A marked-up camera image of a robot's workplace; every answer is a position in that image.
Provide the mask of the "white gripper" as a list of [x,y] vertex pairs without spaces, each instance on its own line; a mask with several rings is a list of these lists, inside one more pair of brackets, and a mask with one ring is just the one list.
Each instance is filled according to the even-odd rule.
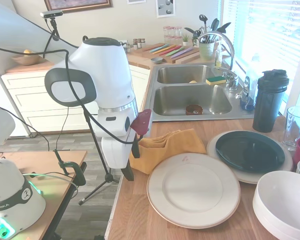
[[101,148],[108,166],[112,169],[121,169],[126,180],[134,181],[134,173],[128,159],[131,152],[135,159],[140,158],[138,140],[134,139],[132,144],[123,144],[104,133],[101,138]]

